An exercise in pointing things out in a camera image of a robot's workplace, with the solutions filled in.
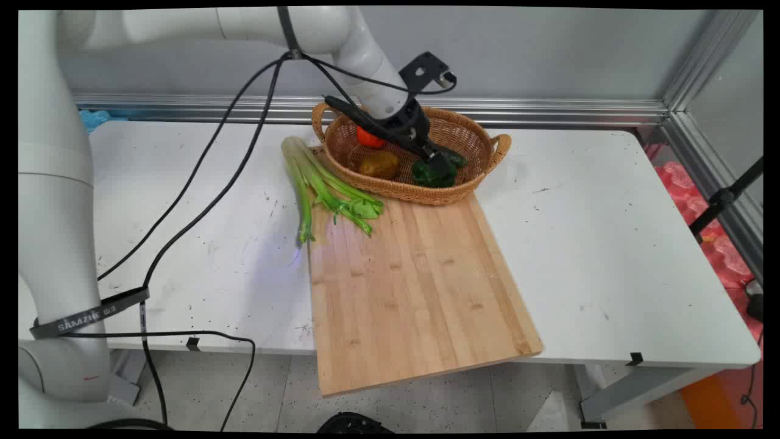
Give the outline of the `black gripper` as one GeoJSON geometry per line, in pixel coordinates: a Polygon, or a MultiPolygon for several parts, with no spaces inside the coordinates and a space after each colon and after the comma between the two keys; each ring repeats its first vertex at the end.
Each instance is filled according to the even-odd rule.
{"type": "Polygon", "coordinates": [[[395,115],[381,121],[381,137],[419,159],[419,178],[441,179],[456,169],[448,156],[429,138],[431,123],[415,98],[409,98],[395,115]]]}

